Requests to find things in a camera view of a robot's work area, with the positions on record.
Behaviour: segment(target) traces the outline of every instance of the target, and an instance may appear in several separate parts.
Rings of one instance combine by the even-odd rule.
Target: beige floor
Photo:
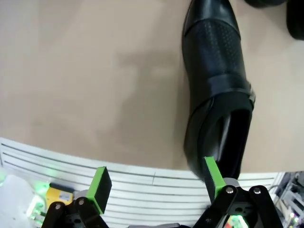
[[[285,5],[231,1],[257,100],[243,172],[304,165],[304,42]],[[189,0],[0,0],[0,136],[66,154],[187,168],[180,41]]]

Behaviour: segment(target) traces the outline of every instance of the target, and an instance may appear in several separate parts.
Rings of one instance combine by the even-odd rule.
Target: screw
[[[259,188],[254,188],[254,189],[253,189],[253,192],[254,192],[255,194],[261,194],[261,190],[260,190]]]
[[[226,188],[226,192],[227,192],[228,194],[233,193],[233,189],[232,189],[232,187],[228,187],[228,188]]]

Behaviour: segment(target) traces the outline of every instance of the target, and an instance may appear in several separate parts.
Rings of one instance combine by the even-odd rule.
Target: black shoe
[[[245,0],[250,6],[255,8],[265,8],[269,6],[278,6],[287,0]]]
[[[202,159],[214,156],[222,176],[237,179],[254,99],[228,0],[192,0],[182,53],[190,85],[184,142],[188,164],[203,180]]]
[[[303,0],[290,0],[287,3],[287,28],[290,35],[295,39],[304,40],[304,14]]]

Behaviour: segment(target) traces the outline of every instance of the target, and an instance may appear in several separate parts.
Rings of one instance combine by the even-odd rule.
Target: white grille
[[[5,169],[48,182],[85,190],[97,167],[107,166],[112,190],[103,219],[111,228],[181,223],[192,226],[210,204],[206,186],[190,171],[154,169],[55,153],[1,139]],[[241,174],[240,185],[270,188],[282,173]]]

